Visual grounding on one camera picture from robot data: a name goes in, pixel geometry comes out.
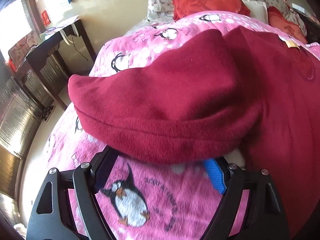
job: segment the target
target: pink sheet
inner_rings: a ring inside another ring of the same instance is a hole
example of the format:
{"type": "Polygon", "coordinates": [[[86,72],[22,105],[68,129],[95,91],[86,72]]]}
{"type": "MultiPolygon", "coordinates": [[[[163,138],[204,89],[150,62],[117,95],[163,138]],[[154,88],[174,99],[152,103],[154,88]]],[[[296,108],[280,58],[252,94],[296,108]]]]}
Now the pink sheet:
{"type": "MultiPolygon", "coordinates": [[[[204,30],[215,28],[225,34],[239,25],[254,31],[277,33],[284,40],[294,40],[250,17],[207,11],[175,23],[143,27],[131,36],[107,42],[101,48],[90,76],[110,76],[127,68],[145,67],[162,52],[179,48],[204,30]]],[[[303,45],[295,42],[319,59],[318,43],[303,45]]],[[[82,130],[71,103],[44,148],[44,164],[48,169],[74,169],[82,162],[90,161],[104,147],[104,143],[82,130]]],[[[105,193],[96,195],[97,200],[115,236],[123,240],[200,239],[221,199],[199,163],[151,166],[119,157],[105,189],[105,193]],[[117,189],[127,179],[131,186],[124,190],[122,197],[116,196],[117,189]]],[[[237,233],[241,227],[247,198],[248,192],[244,191],[231,234],[237,233]]],[[[70,201],[77,228],[85,234],[72,190],[70,201]]]]}

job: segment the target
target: orange pillow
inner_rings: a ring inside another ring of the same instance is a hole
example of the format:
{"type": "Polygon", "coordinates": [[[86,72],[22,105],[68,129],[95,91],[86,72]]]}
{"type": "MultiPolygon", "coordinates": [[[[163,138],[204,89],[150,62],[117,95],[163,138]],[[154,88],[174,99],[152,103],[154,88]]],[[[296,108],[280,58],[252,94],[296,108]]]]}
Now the orange pillow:
{"type": "Polygon", "coordinates": [[[241,0],[173,0],[175,21],[203,11],[227,11],[250,16],[250,10],[241,0]]]}
{"type": "Polygon", "coordinates": [[[307,40],[303,36],[300,27],[293,22],[286,20],[276,7],[270,6],[268,8],[268,20],[271,27],[278,28],[282,32],[301,41],[303,44],[307,44],[307,40]]]}

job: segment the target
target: yellow tag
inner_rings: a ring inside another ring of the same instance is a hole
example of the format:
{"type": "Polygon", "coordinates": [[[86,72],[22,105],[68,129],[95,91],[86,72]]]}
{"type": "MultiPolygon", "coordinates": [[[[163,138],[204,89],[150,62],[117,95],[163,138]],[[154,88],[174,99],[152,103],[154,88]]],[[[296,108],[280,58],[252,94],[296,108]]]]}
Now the yellow tag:
{"type": "Polygon", "coordinates": [[[293,40],[285,41],[285,44],[287,44],[288,48],[299,48],[299,45],[295,43],[293,40]]]}

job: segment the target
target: silver screw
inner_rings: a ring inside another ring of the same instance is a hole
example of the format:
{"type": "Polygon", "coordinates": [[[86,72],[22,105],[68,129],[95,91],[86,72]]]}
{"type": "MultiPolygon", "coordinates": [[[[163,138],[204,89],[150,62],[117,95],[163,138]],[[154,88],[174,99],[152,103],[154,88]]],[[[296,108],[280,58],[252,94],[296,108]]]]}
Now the silver screw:
{"type": "Polygon", "coordinates": [[[49,174],[55,174],[57,172],[57,169],[56,168],[51,168],[50,170],[49,170],[49,174]]]}
{"type": "Polygon", "coordinates": [[[89,165],[90,165],[90,163],[85,162],[85,163],[81,163],[80,167],[83,169],[86,169],[89,167],[89,165]]]}
{"type": "Polygon", "coordinates": [[[262,173],[263,175],[268,175],[268,174],[269,174],[269,171],[266,170],[266,169],[262,169],[262,170],[261,170],[261,173],[262,173]]]}
{"type": "Polygon", "coordinates": [[[229,167],[230,167],[230,169],[232,169],[232,170],[236,170],[236,169],[238,168],[238,165],[235,164],[235,163],[229,163],[229,167]]]}

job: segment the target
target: white pillow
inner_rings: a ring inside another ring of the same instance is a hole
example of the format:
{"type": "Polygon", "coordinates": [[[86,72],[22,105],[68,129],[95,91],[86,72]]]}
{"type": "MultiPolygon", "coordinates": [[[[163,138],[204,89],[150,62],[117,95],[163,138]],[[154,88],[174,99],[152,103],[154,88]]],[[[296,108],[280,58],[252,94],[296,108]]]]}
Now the white pillow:
{"type": "Polygon", "coordinates": [[[249,8],[250,17],[255,18],[265,24],[269,24],[268,22],[268,11],[267,5],[265,2],[257,2],[251,0],[242,0],[245,6],[249,8]]]}

